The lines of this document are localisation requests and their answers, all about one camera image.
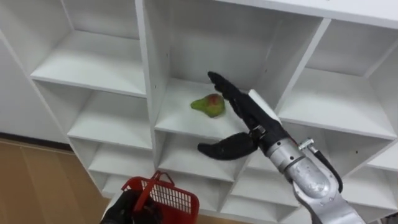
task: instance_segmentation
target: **basket handle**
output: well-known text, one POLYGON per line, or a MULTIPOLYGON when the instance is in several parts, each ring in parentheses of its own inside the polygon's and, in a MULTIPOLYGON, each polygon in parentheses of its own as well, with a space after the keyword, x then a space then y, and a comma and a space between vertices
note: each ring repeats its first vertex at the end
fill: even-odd
POLYGON ((142 191, 136 205, 134 206, 133 212, 138 212, 141 210, 142 206, 144 206, 145 201, 147 200, 147 197, 149 196, 151 190, 154 188, 154 185, 156 182, 161 181, 160 177, 165 174, 167 178, 169 179, 170 183, 172 186, 174 186, 174 181, 170 178, 168 173, 166 172, 161 172, 161 171, 156 171, 156 173, 150 178, 150 181, 148 182, 147 186, 145 189, 142 191))

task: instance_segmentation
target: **white wall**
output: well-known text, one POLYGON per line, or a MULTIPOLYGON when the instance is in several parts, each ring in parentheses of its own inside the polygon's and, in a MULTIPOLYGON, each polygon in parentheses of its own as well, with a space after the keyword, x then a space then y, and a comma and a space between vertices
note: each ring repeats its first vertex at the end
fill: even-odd
POLYGON ((1 38, 0 132, 66 142, 1 38))

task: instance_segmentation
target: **white shelving unit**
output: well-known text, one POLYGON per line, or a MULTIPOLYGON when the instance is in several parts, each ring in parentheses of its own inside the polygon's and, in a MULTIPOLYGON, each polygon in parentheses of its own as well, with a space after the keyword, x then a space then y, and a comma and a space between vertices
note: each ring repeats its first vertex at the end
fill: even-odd
POLYGON ((190 108, 215 93, 206 75, 214 71, 255 89, 296 141, 313 138, 343 177, 345 199, 373 222, 398 205, 397 8, 390 0, 0 0, 0 41, 104 197, 160 169, 198 196, 202 214, 310 223, 261 151, 230 162, 197 151, 247 131, 228 103, 215 119, 190 108))

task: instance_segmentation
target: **robotic hand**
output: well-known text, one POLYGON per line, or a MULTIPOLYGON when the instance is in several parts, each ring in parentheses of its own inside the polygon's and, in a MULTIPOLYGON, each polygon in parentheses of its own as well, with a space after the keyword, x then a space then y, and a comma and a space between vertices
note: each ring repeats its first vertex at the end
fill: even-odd
POLYGON ((208 76, 215 89, 223 94, 244 121, 249 132, 234 134, 216 144, 201 143, 198 145, 201 153, 228 161, 248 156, 260 148, 293 185, 296 199, 311 213, 313 223, 365 224, 341 196, 341 178, 322 153, 315 149, 312 139, 297 145, 256 91, 245 94, 217 73, 208 72, 208 76), (317 167, 307 158, 302 152, 305 148, 328 169, 317 167))

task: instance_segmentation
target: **wooden floor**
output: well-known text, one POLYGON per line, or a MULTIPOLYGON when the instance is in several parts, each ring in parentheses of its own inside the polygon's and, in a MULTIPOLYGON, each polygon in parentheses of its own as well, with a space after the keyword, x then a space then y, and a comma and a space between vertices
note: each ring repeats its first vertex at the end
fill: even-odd
POLYGON ((54 149, 0 139, 0 178, 1 224, 97 224, 108 204, 76 156, 54 149))

